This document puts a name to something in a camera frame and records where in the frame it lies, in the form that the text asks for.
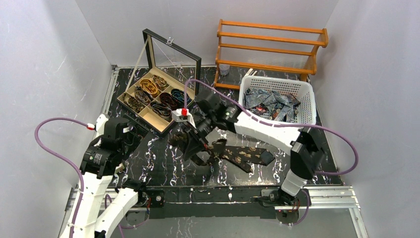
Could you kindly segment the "dark red rolled tie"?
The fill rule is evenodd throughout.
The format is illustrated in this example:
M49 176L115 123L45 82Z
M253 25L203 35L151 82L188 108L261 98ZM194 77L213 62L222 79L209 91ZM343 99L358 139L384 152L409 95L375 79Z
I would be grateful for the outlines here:
M179 108L178 101L169 93L162 92L159 95L160 102L168 106L172 111Z

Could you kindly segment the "grey ties in basket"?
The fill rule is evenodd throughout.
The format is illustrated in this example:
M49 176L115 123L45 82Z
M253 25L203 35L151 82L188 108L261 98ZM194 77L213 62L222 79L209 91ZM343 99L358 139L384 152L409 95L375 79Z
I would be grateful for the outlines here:
M249 88L244 93L244 107L268 120L294 122L301 102L292 94L274 90Z

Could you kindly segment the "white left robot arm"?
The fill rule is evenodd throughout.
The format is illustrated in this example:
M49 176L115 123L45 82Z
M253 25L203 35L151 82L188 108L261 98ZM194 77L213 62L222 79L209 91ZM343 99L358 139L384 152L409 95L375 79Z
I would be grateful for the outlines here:
M128 179L116 198L101 213L105 193L122 162L129 156L127 137L133 126L126 118L100 115L95 124L97 136L89 144L80 166L80 183L63 238L107 238L130 208L149 205L146 185Z

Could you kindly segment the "black gold floral tie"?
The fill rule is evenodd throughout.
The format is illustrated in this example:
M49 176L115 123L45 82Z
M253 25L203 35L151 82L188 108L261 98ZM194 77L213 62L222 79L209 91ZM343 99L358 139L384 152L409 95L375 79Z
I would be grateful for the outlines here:
M175 133L168 143L180 149L182 153L186 142L183 133ZM227 146L226 143L226 139L220 138L207 145L206 151L197 153L190 160L198 166L213 166L220 160L226 160L244 172L251 173L253 172L251 164L267 166L275 159L274 155L265 148Z

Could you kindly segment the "gold rolled tie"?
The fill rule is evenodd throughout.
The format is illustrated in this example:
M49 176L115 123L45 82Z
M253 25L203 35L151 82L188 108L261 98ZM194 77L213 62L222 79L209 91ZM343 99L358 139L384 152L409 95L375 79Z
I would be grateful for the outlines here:
M143 78L139 81L139 86L150 94L152 97L156 97L160 94L160 90L157 85L150 78Z

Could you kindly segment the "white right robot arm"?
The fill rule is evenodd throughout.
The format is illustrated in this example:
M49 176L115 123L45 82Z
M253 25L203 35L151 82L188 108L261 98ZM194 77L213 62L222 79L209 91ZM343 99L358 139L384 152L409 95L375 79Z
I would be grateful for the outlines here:
M237 105L224 105L218 96L206 93L197 105L204 118L194 122L186 108L172 111L172 119L181 122L187 134L183 150L186 159L192 158L208 148L206 137L216 127L256 138L266 142L290 156L290 169L279 189L279 195L294 198L311 180L326 157L325 151L317 143L317 133L309 124L294 128L292 124L272 124L252 115Z

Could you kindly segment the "brown rolled tie back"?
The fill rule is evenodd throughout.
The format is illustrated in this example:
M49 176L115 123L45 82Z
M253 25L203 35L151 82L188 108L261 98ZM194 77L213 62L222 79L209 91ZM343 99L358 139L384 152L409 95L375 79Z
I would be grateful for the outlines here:
M169 86L167 81L158 75L153 75L152 80L160 91L164 91Z

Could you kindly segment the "white plastic basket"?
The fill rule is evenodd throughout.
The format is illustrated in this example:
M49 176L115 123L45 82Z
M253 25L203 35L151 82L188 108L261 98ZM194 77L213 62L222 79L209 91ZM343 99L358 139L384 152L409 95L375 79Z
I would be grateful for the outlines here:
M297 124L316 124L315 96L312 86L307 82L264 77L264 76L244 76L239 91L238 103L245 106L245 93L248 89L275 91L280 95L293 95L300 105L294 112L297 114L288 123Z

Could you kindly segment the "small clear plastic cup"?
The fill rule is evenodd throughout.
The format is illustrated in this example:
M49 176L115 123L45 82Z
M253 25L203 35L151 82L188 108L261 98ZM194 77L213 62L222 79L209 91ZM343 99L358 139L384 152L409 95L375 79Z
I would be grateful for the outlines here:
M230 65L228 64L219 64L219 74L221 76L227 76L230 71Z

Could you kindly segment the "grey striped rolled tie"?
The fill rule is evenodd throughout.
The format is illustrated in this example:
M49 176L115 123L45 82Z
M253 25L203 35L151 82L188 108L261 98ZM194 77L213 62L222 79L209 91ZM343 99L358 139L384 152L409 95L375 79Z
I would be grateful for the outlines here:
M150 103L152 111L155 112L162 119L170 122L172 120L171 112L172 110L161 102L153 101Z

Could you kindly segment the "brown patterned rolled tie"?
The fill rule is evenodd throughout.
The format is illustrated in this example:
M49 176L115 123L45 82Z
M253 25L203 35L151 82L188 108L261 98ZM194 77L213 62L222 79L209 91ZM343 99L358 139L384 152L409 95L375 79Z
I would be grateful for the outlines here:
M142 104L147 106L149 103L153 101L153 97L146 92L142 87L136 86L134 90L135 98L140 101Z

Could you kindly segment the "orange wooden shoe rack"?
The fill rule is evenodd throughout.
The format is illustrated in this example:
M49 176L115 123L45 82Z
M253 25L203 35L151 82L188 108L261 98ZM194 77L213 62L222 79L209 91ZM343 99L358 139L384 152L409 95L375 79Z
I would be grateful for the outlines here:
M215 64L279 71L307 81L317 72L316 55L329 43L326 28L314 29L221 19Z

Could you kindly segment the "black tie storage box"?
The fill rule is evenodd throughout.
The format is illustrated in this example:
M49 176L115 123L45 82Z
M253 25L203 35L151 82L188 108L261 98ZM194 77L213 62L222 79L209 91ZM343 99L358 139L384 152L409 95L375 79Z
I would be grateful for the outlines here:
M152 30L143 30L144 46L138 61L146 60L148 70L140 73L136 65L130 74L119 103L135 114L158 134L165 135L173 126L171 112L190 106L199 92L199 85L188 79L200 79L202 59L196 54L164 38Z

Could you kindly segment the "blue black rolled tie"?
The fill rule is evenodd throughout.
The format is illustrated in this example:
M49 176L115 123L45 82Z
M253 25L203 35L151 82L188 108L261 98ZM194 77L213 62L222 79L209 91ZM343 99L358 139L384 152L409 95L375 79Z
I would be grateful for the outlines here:
M180 107L184 106L184 91L181 91L179 89L172 89L171 96L175 99L175 101Z

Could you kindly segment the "olive patterned rolled tie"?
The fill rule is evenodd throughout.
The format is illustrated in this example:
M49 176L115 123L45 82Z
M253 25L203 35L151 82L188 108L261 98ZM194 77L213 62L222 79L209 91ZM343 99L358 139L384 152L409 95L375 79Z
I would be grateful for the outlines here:
M144 105L139 100L127 93L122 94L122 100L135 113L139 113L144 108Z

